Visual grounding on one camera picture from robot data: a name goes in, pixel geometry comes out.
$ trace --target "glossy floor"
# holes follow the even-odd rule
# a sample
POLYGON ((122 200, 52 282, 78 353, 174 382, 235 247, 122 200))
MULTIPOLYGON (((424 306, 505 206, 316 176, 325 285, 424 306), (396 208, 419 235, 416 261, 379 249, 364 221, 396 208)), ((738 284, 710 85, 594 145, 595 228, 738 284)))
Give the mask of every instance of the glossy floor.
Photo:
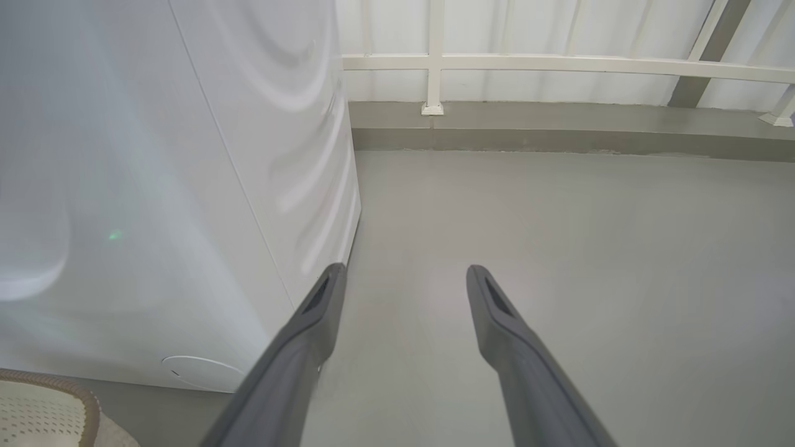
POLYGON ((795 438, 795 164, 432 151, 356 161, 362 218, 305 447, 512 445, 476 347, 472 263, 621 446, 795 438))

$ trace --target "white metal railing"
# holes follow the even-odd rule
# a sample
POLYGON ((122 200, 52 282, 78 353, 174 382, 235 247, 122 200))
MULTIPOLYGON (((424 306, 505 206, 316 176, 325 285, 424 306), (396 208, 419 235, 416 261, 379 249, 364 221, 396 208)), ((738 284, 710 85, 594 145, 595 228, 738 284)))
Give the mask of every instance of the white metal railing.
POLYGON ((370 0, 362 0, 364 54, 343 55, 345 70, 428 70, 428 98, 423 115, 443 115, 440 101, 442 70, 554 70, 563 72, 640 73, 650 75, 693 76, 730 80, 752 80, 789 84, 776 106, 759 117, 774 126, 792 127, 795 113, 795 68, 763 67, 756 63, 766 54, 780 31, 781 18, 795 2, 783 0, 757 44, 748 64, 728 64, 700 60, 728 0, 715 0, 687 60, 636 58, 638 46, 646 35, 654 0, 646 0, 640 24, 630 47, 630 57, 574 56, 572 50, 582 24, 583 4, 577 0, 572 24, 566 38, 564 54, 509 54, 510 23, 515 0, 507 0, 503 32, 498 53, 444 54, 444 0, 429 0, 428 54, 372 54, 370 0))

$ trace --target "laundry basket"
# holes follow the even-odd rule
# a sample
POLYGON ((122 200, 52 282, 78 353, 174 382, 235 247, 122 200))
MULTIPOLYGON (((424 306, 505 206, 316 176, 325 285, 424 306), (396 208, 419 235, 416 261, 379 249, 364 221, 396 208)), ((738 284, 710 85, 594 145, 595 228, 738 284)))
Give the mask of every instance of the laundry basket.
POLYGON ((138 447, 86 388, 61 377, 0 369, 0 447, 138 447))

